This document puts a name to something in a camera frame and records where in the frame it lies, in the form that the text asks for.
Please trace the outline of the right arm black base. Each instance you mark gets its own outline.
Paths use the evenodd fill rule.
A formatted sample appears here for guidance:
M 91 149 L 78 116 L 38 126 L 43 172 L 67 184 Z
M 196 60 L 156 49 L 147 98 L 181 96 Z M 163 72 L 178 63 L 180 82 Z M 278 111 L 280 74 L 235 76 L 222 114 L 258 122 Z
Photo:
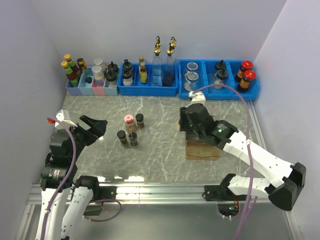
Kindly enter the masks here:
M 240 201 L 246 200 L 246 195 L 235 195 L 226 186 L 205 185 L 202 198 L 206 202 L 217 202 L 218 213 L 222 217 L 232 219 L 240 214 Z

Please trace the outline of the black cap spice bottle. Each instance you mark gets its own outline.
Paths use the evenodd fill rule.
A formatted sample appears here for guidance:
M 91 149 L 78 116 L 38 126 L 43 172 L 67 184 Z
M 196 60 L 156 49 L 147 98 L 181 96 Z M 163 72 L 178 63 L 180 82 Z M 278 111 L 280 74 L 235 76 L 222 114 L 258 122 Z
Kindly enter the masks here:
M 138 114 L 135 116 L 135 119 L 136 119 L 137 128 L 138 128 L 139 130 L 144 129 L 144 127 L 145 127 L 144 115 L 143 115 L 142 113 L 138 113 Z

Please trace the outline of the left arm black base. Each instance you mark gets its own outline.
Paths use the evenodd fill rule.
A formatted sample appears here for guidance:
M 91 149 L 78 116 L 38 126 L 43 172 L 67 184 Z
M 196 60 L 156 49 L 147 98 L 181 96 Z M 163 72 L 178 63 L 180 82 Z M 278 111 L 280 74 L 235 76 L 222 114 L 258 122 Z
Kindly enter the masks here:
M 117 193 L 116 186 L 102 186 L 99 188 L 99 192 L 93 196 L 91 201 L 102 200 L 102 199 L 115 199 Z M 95 217 L 102 213 L 104 203 L 103 202 L 90 202 L 84 211 L 84 216 Z

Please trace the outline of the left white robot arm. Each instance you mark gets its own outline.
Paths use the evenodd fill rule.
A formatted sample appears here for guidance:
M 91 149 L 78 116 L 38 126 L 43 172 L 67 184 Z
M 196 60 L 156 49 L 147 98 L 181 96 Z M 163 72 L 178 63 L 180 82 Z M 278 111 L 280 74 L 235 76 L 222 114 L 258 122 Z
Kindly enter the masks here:
M 37 240 L 72 240 L 90 201 L 101 195 L 94 176 L 81 176 L 73 181 L 78 170 L 76 161 L 85 147 L 94 144 L 107 130 L 107 120 L 81 115 L 88 125 L 84 129 L 70 120 L 67 111 L 47 118 L 56 130 L 51 135 L 50 152 L 41 171 L 41 212 Z

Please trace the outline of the pink lid spice jar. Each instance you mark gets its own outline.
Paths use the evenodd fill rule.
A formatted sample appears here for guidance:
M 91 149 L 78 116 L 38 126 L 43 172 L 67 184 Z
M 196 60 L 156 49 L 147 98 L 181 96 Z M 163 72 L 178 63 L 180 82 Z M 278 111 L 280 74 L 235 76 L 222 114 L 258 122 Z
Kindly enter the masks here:
M 129 133 L 135 133 L 138 129 L 134 117 L 131 114 L 124 116 L 125 130 Z

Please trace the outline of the yellow lid spice jar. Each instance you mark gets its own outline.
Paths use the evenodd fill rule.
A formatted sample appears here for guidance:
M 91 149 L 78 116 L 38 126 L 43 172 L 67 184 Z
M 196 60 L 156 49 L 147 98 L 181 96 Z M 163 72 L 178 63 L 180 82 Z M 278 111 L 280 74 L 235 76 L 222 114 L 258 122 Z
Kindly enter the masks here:
M 181 130 L 181 126 L 180 126 L 180 122 L 179 121 L 177 121 L 175 124 L 174 124 L 174 129 L 175 130 L 177 130 L 177 131 L 179 131 L 179 132 L 181 132 L 182 130 Z

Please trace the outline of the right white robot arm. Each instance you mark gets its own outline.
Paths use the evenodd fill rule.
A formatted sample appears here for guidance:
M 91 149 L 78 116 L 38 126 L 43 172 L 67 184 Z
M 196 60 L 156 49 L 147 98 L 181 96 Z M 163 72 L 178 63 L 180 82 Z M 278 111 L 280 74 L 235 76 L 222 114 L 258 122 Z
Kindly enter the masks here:
M 262 174 L 262 178 L 241 177 L 229 173 L 219 185 L 226 200 L 235 196 L 268 198 L 284 211 L 291 211 L 306 181 L 306 167 L 276 157 L 256 143 L 247 140 L 243 132 L 225 120 L 214 120 L 201 103 L 180 108 L 179 129 L 195 134 L 205 143 L 229 153 Z

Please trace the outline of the silver lid spice jar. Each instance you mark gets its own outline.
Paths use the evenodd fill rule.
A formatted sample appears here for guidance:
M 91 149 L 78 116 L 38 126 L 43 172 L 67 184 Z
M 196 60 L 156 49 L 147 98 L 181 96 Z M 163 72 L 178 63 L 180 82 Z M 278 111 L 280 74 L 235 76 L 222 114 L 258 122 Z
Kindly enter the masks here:
M 216 105 L 208 105 L 207 110 L 213 117 L 217 116 L 220 112 L 220 108 Z

